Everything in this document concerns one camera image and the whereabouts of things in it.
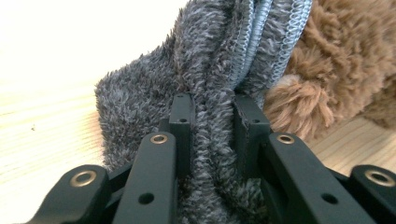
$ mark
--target black plastic part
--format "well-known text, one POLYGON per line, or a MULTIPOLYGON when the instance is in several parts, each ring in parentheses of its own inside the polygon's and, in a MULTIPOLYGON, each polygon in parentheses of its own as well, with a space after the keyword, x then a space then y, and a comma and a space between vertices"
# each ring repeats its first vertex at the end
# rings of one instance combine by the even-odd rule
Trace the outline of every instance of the black plastic part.
POLYGON ((126 180, 128 179, 128 175, 131 172, 133 164, 134 163, 130 161, 108 175, 111 192, 116 192, 117 190, 122 189, 125 186, 126 180))
POLYGON ((171 132, 171 127, 169 125, 169 119, 161 119, 160 120, 160 127, 158 128, 159 132, 171 132))
POLYGON ((262 192, 274 223, 375 223, 297 136, 272 133, 262 150, 262 192))
POLYGON ((347 189, 347 181, 348 181, 349 177, 347 177, 346 175, 341 175, 340 173, 338 173, 338 172, 336 172, 336 171, 334 171, 334 170, 332 170, 332 169, 329 169, 329 168, 328 168, 328 170, 330 171, 330 173, 332 173, 332 176, 334 176, 334 177, 338 180, 338 182, 339 182, 345 189, 347 189))
POLYGON ((176 156, 172 134, 151 133, 143 138, 113 223, 175 223, 176 156), (161 134, 166 141, 151 142, 161 134))
POLYGON ((177 139, 177 177, 191 174, 191 125, 195 123, 195 105, 187 93, 174 97, 169 118, 170 133, 177 139))
POLYGON ((79 166, 61 177, 28 224, 97 223, 110 195, 104 168, 97 165, 79 166), (86 171, 94 175, 79 175, 86 171), (77 182, 72 181, 74 176, 78 176, 75 178, 77 182))
POLYGON ((237 94, 234 102, 234 142, 237 168, 244 178, 261 176, 257 159, 262 142, 271 132, 270 122, 253 99, 237 94))
POLYGON ((119 207, 123 191, 124 188, 119 189, 111 194, 111 198, 108 201, 105 210, 100 216, 100 220, 99 220, 100 224, 108 224, 113 221, 113 218, 116 215, 117 209, 119 207))
POLYGON ((377 223, 396 223, 396 174, 373 165, 356 166, 347 187, 377 223))

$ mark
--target teddy bear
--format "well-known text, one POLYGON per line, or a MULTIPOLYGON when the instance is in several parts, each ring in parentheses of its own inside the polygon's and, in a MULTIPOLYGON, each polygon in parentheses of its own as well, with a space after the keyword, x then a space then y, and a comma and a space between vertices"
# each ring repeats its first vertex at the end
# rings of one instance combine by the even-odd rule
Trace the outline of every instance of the teddy bear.
POLYGON ((396 1, 314 0, 263 111, 305 141, 356 116, 396 129, 396 1))

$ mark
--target wooden table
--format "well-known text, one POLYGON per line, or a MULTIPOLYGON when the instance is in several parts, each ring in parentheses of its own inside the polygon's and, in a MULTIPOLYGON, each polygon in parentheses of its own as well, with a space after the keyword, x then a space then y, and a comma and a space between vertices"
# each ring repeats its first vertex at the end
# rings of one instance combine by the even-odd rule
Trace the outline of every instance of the wooden table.
MULTIPOLYGON (((29 220, 62 174, 102 164, 95 83, 162 43, 186 0, 140 2, 0 3, 0 223, 29 220)), ((364 119, 309 146, 346 175, 396 172, 396 133, 364 119)))

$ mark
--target brown plush toy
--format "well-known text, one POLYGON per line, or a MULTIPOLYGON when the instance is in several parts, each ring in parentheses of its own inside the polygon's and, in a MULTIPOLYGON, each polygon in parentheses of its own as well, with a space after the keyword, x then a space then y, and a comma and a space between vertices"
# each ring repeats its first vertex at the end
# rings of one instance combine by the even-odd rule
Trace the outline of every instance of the brown plush toy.
POLYGON ((305 141, 355 116, 396 129, 396 0, 314 0, 265 98, 273 129, 305 141))

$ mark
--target gray fuzzy sock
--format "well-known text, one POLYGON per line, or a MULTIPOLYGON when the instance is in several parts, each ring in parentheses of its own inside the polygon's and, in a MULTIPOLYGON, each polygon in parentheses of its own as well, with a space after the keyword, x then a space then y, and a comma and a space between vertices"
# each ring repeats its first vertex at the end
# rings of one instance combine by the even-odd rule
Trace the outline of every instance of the gray fuzzy sock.
POLYGON ((310 7, 310 1, 268 2, 271 8, 262 34, 253 36, 247 26, 258 27, 252 17, 258 4, 252 0, 190 1, 160 47, 97 84, 109 171, 134 160, 141 139, 157 131, 160 119, 169 117, 175 94, 192 95, 196 106, 192 174, 180 188, 180 223, 267 220, 260 180, 244 181, 235 169, 236 155, 230 147, 233 88, 257 97, 271 87, 279 67, 289 59, 310 7), (297 21, 291 16, 296 11, 302 15, 297 21), (300 30, 290 30, 290 23, 300 24, 300 30), (257 40, 256 46, 251 47, 251 39, 257 40), (236 67, 249 61, 248 69, 236 67))

